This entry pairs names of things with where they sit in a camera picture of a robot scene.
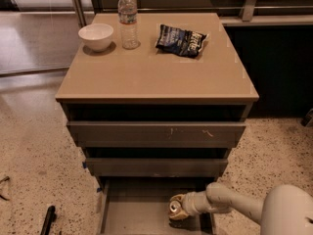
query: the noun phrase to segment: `drawer front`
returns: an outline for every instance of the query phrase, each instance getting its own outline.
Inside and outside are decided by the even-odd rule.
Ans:
[[[234,148],[246,125],[242,122],[69,121],[79,147]]]
[[[227,160],[200,159],[86,159],[96,176],[218,177]]]

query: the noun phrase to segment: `bowl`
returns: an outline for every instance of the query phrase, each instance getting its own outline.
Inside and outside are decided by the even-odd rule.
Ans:
[[[106,50],[112,43],[114,29],[105,23],[92,23],[78,31],[83,43],[95,52]]]

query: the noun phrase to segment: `water bottle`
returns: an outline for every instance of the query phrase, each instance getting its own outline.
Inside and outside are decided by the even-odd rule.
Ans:
[[[119,27],[122,46],[125,49],[138,47],[137,39],[137,3],[135,0],[118,1]]]

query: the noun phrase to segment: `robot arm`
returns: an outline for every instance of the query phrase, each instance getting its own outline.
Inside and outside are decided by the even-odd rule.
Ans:
[[[224,213],[235,209],[261,226],[261,235],[312,235],[313,198],[292,185],[273,188],[265,201],[254,200],[211,183],[203,192],[170,199],[169,218],[179,220],[201,213]]]

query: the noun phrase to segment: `terrazzo floor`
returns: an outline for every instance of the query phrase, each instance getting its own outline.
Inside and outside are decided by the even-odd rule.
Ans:
[[[55,94],[63,72],[0,78],[0,234],[39,234],[50,205],[50,234],[96,234],[102,193],[65,127]],[[249,118],[219,182],[264,199],[293,184],[313,196],[313,128],[299,118]],[[256,235],[259,226],[236,211],[215,214],[215,234]]]

